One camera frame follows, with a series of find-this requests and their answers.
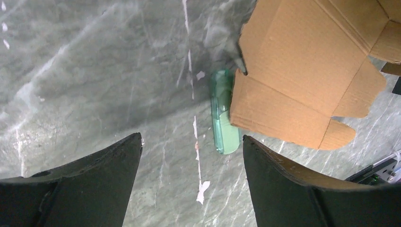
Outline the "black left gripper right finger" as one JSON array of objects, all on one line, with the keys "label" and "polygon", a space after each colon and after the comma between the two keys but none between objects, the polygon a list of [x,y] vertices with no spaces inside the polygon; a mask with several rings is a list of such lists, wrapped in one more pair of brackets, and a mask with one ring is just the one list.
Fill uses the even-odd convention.
[{"label": "black left gripper right finger", "polygon": [[364,185],[309,169],[243,137],[247,181],[259,227],[398,227],[401,186]]}]

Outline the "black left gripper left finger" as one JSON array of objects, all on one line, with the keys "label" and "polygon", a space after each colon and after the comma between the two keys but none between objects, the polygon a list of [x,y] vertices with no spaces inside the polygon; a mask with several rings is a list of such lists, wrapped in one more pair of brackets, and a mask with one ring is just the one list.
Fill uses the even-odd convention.
[{"label": "black left gripper left finger", "polygon": [[120,227],[142,154],[134,133],[60,167],[0,182],[3,227]]}]

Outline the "brown cardboard box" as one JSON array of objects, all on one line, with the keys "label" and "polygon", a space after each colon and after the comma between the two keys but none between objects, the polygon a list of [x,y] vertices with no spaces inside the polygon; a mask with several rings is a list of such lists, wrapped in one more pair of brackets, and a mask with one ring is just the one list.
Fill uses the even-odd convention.
[{"label": "brown cardboard box", "polygon": [[239,44],[230,122],[320,150],[346,146],[385,88],[369,60],[401,61],[398,0],[259,0]]}]

